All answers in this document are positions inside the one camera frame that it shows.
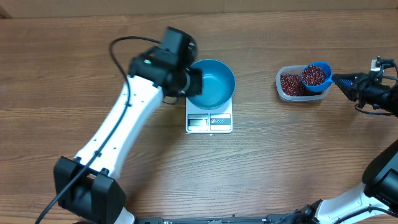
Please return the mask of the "blue plastic measuring scoop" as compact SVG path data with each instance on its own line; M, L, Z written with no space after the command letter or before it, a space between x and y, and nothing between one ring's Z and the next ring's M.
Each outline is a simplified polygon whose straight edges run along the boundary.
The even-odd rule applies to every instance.
M332 67L325 61L308 64L302 71L300 79L305 88L311 92L318 93L327 90L331 84L338 82L351 86L352 79L337 77L333 74Z

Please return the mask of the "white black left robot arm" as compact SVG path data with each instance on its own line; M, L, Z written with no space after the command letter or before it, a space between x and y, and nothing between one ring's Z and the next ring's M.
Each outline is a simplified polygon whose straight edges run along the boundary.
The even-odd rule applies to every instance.
M103 124L73 159L61 157L53 168L57 195L39 215L58 204L91 223L135 223L117 183L123 164L146 121L164 98L201 94L202 71L192 68L197 43L168 27L161 41L132 58L124 85Z

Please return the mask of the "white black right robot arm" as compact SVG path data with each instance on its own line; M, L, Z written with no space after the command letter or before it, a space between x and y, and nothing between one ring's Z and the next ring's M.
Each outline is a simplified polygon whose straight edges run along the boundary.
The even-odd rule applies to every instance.
M382 71L369 73L334 74L333 82L357 102L361 111L369 104L385 112L383 116L397 116L397 84L387 86L383 79L397 81ZM319 200L301 210L275 218L273 223L356 223L376 215L397 217L397 142L393 142L367 166L362 182L342 195Z

